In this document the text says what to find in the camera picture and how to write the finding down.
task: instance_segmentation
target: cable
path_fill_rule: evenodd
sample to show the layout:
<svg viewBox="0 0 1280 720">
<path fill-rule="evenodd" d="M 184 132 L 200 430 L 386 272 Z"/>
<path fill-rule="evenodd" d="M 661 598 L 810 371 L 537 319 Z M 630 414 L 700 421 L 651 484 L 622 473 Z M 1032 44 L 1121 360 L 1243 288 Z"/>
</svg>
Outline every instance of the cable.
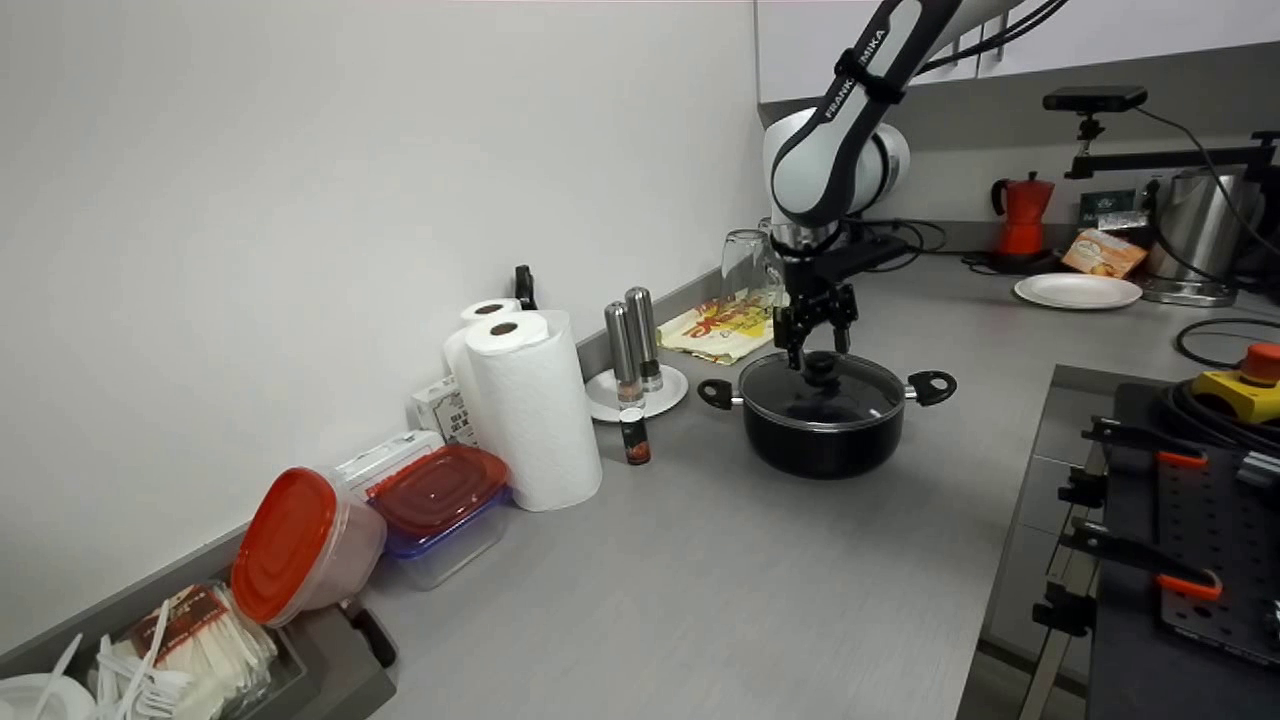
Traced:
<svg viewBox="0 0 1280 720">
<path fill-rule="evenodd" d="M 954 63 L 954 58 L 969 58 L 969 55 L 979 55 L 979 52 L 986 52 L 986 48 L 1002 48 L 1002 44 L 1028 35 L 1032 28 L 1040 28 L 1040 23 L 1042 23 L 1048 15 L 1057 15 L 1063 5 L 1068 5 L 1068 0 L 1042 0 L 1040 7 L 1032 7 L 1028 15 L 1018 15 L 1017 23 L 1006 23 L 1006 28 L 996 30 L 996 35 L 977 41 L 977 44 L 951 52 L 951 55 L 922 58 L 922 63 L 917 68 L 917 76 L 918 76 L 918 72 L 932 72 L 932 68 L 944 68 L 944 63 Z"/>
<path fill-rule="evenodd" d="M 1216 360 L 1216 355 L 1190 350 L 1190 337 L 1235 337 L 1235 338 L 1249 338 L 1249 343 L 1255 343 L 1255 338 L 1273 338 L 1273 343 L 1274 343 L 1274 337 L 1204 331 L 1204 329 L 1267 329 L 1267 331 L 1280 331 L 1280 319 L 1216 317 L 1216 319 L 1195 319 L 1195 323 L 1187 323 L 1187 329 L 1179 329 L 1179 331 L 1171 337 L 1171 349 L 1176 349 L 1184 360 L 1209 364 L 1209 367 L 1235 367 L 1243 350 L 1235 350 L 1233 360 Z"/>
<path fill-rule="evenodd" d="M 1140 116 L 1148 116 L 1148 118 L 1157 118 L 1157 124 L 1163 124 L 1163 126 L 1176 126 L 1184 139 L 1190 139 L 1190 148 L 1195 148 L 1199 158 L 1204 158 L 1204 173 L 1212 173 L 1216 193 L 1224 193 L 1224 204 L 1233 206 L 1241 230 L 1249 230 L 1249 241 L 1255 241 L 1264 252 L 1273 252 L 1273 256 L 1280 260 L 1280 246 L 1274 246 L 1264 230 L 1249 229 L 1243 206 L 1235 204 L 1233 189 L 1226 189 L 1224 176 L 1216 173 L 1212 150 L 1199 144 L 1199 137 L 1195 137 L 1187 124 L 1171 118 L 1171 116 L 1159 116 L 1159 111 L 1148 111 L 1148 107 L 1133 107 L 1133 111 L 1140 111 Z"/>
</svg>

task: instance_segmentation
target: clear plastic container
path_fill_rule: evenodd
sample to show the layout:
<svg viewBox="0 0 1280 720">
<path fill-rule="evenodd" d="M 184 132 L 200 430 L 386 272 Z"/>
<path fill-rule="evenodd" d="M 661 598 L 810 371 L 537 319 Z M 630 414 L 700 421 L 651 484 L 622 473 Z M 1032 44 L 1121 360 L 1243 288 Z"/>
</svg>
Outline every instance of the clear plastic container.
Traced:
<svg viewBox="0 0 1280 720">
<path fill-rule="evenodd" d="M 461 568 L 466 568 L 475 556 L 482 556 L 496 538 L 503 538 L 507 521 L 510 505 L 507 490 L 499 490 L 475 511 L 466 511 L 461 525 L 451 525 L 445 535 L 406 538 L 386 532 L 378 574 L 403 589 L 433 593 L 447 583 Z"/>
<path fill-rule="evenodd" d="M 236 605 L 243 614 L 279 626 L 294 612 L 353 598 L 363 593 L 385 538 L 386 525 L 359 490 L 288 469 L 239 538 Z"/>
</svg>

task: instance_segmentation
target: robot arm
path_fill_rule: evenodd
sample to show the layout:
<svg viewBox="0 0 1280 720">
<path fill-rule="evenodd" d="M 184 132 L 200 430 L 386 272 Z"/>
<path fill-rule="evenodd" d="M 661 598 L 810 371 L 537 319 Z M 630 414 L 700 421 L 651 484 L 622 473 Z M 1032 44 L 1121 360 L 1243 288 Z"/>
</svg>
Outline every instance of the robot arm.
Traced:
<svg viewBox="0 0 1280 720">
<path fill-rule="evenodd" d="M 1013 5 L 1018 0 L 880 0 L 862 35 L 834 58 L 815 111 L 779 144 L 772 204 L 799 229 L 833 229 L 851 204 L 877 200 L 900 158 L 877 132 L 880 116 L 905 101 L 905 82 L 941 44 Z"/>
</svg>

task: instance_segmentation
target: plastic container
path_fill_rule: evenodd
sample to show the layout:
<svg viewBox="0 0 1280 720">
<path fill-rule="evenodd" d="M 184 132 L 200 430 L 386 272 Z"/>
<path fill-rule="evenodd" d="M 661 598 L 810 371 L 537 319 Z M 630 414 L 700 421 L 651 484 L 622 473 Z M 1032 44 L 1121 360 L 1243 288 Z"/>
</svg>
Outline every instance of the plastic container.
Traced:
<svg viewBox="0 0 1280 720">
<path fill-rule="evenodd" d="M 359 490 L 288 469 L 239 538 L 230 596 L 243 614 L 279 626 L 294 612 L 359 596 L 385 538 L 386 525 Z"/>
<path fill-rule="evenodd" d="M 366 489 L 366 505 L 394 535 L 433 538 L 496 498 L 507 489 L 507 475 L 507 462 L 491 451 L 447 443 Z"/>
<path fill-rule="evenodd" d="M 386 532 L 385 574 L 390 583 L 406 583 L 419 593 L 441 589 L 475 556 L 482 556 L 496 538 L 503 538 L 510 521 L 507 490 L 491 495 L 475 511 L 466 511 L 456 529 L 433 538 L 406 538 Z"/>
</svg>

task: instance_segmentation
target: pot handle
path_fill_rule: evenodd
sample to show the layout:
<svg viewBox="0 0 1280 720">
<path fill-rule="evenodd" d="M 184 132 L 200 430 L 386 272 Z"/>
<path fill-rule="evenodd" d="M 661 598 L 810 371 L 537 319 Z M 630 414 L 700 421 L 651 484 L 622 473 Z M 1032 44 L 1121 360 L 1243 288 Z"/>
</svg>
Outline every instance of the pot handle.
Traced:
<svg viewBox="0 0 1280 720">
<path fill-rule="evenodd" d="M 918 406 L 941 402 L 959 388 L 951 371 L 910 371 L 907 383 Z"/>
<path fill-rule="evenodd" d="M 739 402 L 739 396 L 730 396 L 730 383 L 729 379 L 700 379 L 694 383 L 694 396 L 703 400 L 703 402 L 710 402 L 710 406 L 730 406 L 730 402 Z"/>
</svg>

